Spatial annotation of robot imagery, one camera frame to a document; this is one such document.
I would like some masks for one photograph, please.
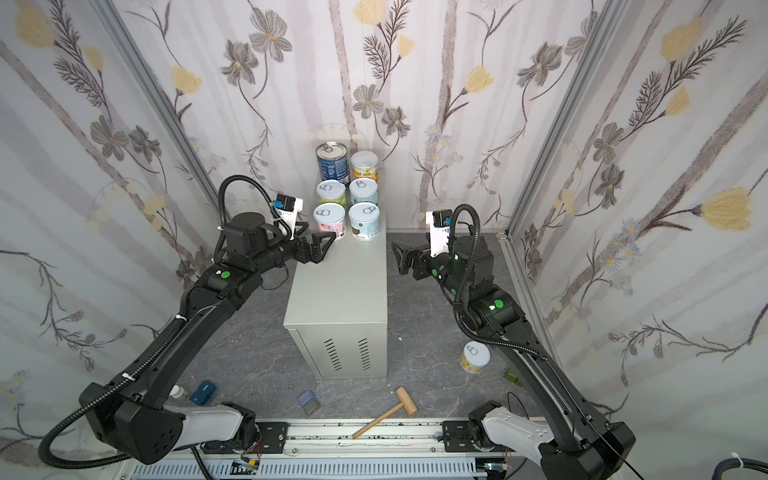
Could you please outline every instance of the vent grille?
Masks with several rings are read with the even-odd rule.
[[[232,465],[232,459],[203,460],[214,478],[472,478],[473,458],[285,458],[263,459],[258,472]],[[197,480],[202,472],[194,460],[160,460],[136,465],[131,480]]]
[[[333,339],[328,339],[323,343],[326,346],[328,357],[331,359],[331,366],[338,372],[341,370],[341,359],[339,358],[339,353],[336,351],[336,346],[333,344]]]
[[[357,348],[360,350],[360,362],[362,363],[362,369],[367,370],[371,368],[371,355],[368,350],[368,339],[362,339],[358,341]]]

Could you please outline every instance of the ventilation slot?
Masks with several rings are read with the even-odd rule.
[[[368,350],[368,339],[362,339],[357,343],[357,348],[360,350],[360,362],[362,363],[362,369],[367,370],[371,368],[371,355]]]
[[[325,346],[326,351],[328,352],[328,357],[331,359],[331,366],[338,372],[341,370],[341,359],[339,358],[339,353],[336,351],[336,346],[333,344],[333,339],[326,340]]]

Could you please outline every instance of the can lid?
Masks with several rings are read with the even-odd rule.
[[[473,366],[483,367],[491,361],[491,350],[480,342],[469,342],[464,345],[464,358]]]
[[[379,156],[372,151],[359,151],[349,159],[349,162],[353,167],[371,168],[379,164]]]
[[[346,155],[346,145],[337,141],[327,141],[315,149],[315,154],[323,160],[339,160]]]
[[[349,219],[355,222],[373,222],[379,218],[379,208],[370,202],[360,202],[349,208]]]
[[[315,190],[320,198],[339,198],[344,195],[346,187],[338,180],[324,180]]]
[[[358,197],[373,195],[379,189],[379,185],[372,178],[358,178],[349,182],[349,192]]]
[[[312,215],[320,223],[338,223],[344,220],[344,213],[344,207],[328,202],[318,205]]]

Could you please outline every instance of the can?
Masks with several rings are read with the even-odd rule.
[[[346,187],[338,180],[325,180],[315,189],[321,204],[333,202],[346,208]]]
[[[346,164],[346,145],[327,141],[315,150],[321,180],[338,180],[349,183],[349,167]]]
[[[336,232],[335,242],[344,238],[344,234],[346,233],[344,213],[344,207],[329,202],[318,205],[312,216],[315,217],[317,228],[321,232]]]
[[[367,242],[379,235],[379,208],[370,202],[354,204],[349,208],[349,225],[357,240]]]
[[[349,198],[352,205],[360,202],[379,205],[379,185],[372,178],[356,178],[349,182]]]
[[[352,175],[355,178],[371,178],[379,182],[379,157],[372,151],[359,151],[349,162],[352,164]]]
[[[480,342],[469,342],[459,358],[462,368],[467,373],[480,373],[491,361],[491,350]]]

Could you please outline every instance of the wall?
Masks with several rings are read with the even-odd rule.
[[[0,468],[71,478],[40,435],[177,311],[217,216],[87,2],[3,2],[0,57]],[[109,451],[76,425],[59,455]]]
[[[490,230],[506,227],[602,7],[115,3],[215,184],[248,174],[306,198],[315,147],[342,141],[382,159],[389,228],[469,202]],[[263,209],[240,185],[230,204]]]
[[[645,478],[766,457],[766,22],[764,2],[630,2],[514,232],[566,371],[635,431]]]

